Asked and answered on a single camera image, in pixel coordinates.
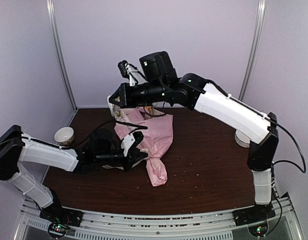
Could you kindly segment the pink wrapping paper sheet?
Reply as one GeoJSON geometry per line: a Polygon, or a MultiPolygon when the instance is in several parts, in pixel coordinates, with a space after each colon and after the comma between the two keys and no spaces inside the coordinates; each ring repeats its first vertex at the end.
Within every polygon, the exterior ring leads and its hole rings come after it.
{"type": "Polygon", "coordinates": [[[144,108],[122,108],[127,114],[127,123],[146,126],[143,129],[143,140],[137,146],[141,151],[148,153],[146,169],[151,184],[154,187],[164,185],[168,180],[162,156],[173,143],[173,116],[154,109],[154,114],[147,113],[144,108]]]}

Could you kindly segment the white patterned mug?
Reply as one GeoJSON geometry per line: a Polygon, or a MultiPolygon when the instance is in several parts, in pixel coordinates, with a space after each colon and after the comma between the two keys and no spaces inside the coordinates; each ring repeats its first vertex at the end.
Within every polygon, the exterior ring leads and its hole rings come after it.
{"type": "Polygon", "coordinates": [[[110,103],[109,99],[110,99],[110,96],[107,97],[107,103],[108,103],[108,107],[109,107],[109,110],[110,110],[112,117],[119,122],[120,121],[121,122],[127,122],[128,118],[127,118],[126,111],[124,109],[121,109],[120,107],[110,103]]]}

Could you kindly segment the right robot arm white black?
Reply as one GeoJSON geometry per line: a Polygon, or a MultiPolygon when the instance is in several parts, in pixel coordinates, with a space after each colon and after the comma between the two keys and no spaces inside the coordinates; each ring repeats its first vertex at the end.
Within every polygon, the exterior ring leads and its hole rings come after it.
{"type": "Polygon", "coordinates": [[[167,102],[212,116],[250,141],[247,166],[253,173],[255,206],[250,217],[260,221],[269,213],[274,181],[273,158],[279,143],[277,117],[261,113],[226,93],[210,79],[194,73],[177,77],[169,55],[159,51],[140,58],[142,70],[123,60],[118,68],[129,80],[109,97],[120,108],[167,102]]]}

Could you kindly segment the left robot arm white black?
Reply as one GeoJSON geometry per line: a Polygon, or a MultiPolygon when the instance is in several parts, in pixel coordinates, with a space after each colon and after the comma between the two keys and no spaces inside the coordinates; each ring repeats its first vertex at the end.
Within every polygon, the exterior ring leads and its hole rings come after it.
{"type": "Polygon", "coordinates": [[[98,171],[103,166],[129,171],[148,157],[138,148],[143,138],[139,127],[117,143],[112,132],[100,125],[80,142],[82,148],[66,147],[35,139],[23,133],[20,126],[13,125],[0,137],[0,180],[14,185],[34,200],[43,214],[61,222],[66,212],[57,194],[38,183],[23,162],[52,166],[75,174],[98,171]]]}

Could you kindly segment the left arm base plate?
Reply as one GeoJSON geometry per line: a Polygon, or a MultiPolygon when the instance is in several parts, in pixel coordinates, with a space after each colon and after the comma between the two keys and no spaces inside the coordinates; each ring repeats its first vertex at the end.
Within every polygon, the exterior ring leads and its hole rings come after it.
{"type": "Polygon", "coordinates": [[[51,223],[57,223],[67,227],[80,227],[83,218],[83,212],[79,210],[64,208],[61,211],[57,211],[51,214],[45,210],[42,210],[39,214],[39,217],[48,220],[51,223]]]}

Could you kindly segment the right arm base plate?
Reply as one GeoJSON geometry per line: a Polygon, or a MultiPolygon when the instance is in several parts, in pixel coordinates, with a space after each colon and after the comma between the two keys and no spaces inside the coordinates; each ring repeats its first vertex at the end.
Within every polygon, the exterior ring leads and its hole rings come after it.
{"type": "Polygon", "coordinates": [[[264,222],[276,216],[273,205],[255,205],[232,212],[236,226],[264,222]]]}

